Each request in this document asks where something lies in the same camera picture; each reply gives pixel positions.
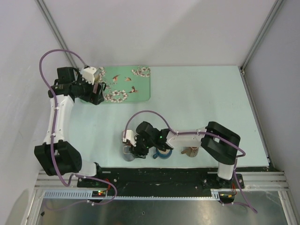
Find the grey blue small mug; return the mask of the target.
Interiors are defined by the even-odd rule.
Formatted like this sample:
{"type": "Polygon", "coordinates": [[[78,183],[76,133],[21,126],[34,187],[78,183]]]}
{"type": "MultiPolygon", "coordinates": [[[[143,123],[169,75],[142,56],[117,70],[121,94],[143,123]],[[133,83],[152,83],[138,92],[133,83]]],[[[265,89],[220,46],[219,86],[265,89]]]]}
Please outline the grey blue small mug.
{"type": "Polygon", "coordinates": [[[135,159],[135,156],[130,152],[130,150],[131,150],[130,146],[123,147],[123,158],[128,162],[131,162],[135,159]]]}

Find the beige round mug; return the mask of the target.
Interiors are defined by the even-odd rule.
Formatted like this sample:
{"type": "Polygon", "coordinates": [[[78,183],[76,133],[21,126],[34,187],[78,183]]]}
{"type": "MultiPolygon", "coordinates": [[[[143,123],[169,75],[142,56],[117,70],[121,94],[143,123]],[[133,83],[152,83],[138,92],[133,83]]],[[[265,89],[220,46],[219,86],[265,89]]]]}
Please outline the beige round mug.
{"type": "Polygon", "coordinates": [[[94,82],[98,83],[100,79],[100,70],[96,70],[96,72],[93,75],[94,75],[94,82]]]}

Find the lilac mug black handle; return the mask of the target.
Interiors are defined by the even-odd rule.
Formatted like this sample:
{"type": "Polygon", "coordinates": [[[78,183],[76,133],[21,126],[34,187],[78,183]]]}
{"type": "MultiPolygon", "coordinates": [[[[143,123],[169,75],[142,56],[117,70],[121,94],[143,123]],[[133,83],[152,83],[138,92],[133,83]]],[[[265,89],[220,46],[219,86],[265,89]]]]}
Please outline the lilac mug black handle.
{"type": "Polygon", "coordinates": [[[99,99],[102,97],[102,89],[103,89],[103,84],[101,82],[96,82],[93,85],[93,90],[92,90],[92,98],[93,99],[99,99]]]}

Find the salmon pink mug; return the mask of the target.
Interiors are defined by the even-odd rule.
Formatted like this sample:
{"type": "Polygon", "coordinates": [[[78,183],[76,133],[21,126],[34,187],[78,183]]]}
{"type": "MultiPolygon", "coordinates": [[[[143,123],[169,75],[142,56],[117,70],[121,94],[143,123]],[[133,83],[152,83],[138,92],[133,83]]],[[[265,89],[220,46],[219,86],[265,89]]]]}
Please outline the salmon pink mug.
{"type": "Polygon", "coordinates": [[[122,132],[121,138],[122,138],[122,142],[125,143],[126,139],[124,137],[124,131],[122,132]]]}

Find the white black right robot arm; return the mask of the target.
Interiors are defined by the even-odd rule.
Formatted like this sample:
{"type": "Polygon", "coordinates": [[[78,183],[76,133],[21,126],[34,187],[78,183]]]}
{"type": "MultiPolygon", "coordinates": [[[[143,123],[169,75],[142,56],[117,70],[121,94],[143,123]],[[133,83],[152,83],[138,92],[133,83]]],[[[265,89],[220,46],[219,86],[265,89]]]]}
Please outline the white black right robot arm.
{"type": "Polygon", "coordinates": [[[145,158],[153,147],[161,155],[175,148],[202,148],[218,161],[217,184],[227,188],[233,183],[240,136],[217,122],[210,121],[195,131],[175,132],[169,128],[159,130],[144,121],[135,131],[125,130],[123,142],[129,144],[134,158],[145,158]]]}

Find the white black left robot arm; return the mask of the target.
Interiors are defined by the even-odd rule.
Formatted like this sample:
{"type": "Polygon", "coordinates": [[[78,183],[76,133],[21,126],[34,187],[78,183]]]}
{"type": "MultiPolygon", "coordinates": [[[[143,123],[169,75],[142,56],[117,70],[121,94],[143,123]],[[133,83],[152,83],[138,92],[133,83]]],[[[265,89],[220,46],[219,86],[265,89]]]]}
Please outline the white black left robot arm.
{"type": "Polygon", "coordinates": [[[98,172],[98,163],[82,159],[78,150],[69,142],[70,116],[75,100],[98,105],[104,102],[106,84],[100,81],[102,67],[73,67],[57,69],[58,78],[48,91],[51,113],[46,137],[34,154],[48,176],[76,174],[87,176],[88,182],[99,187],[104,176],[98,172]]]}

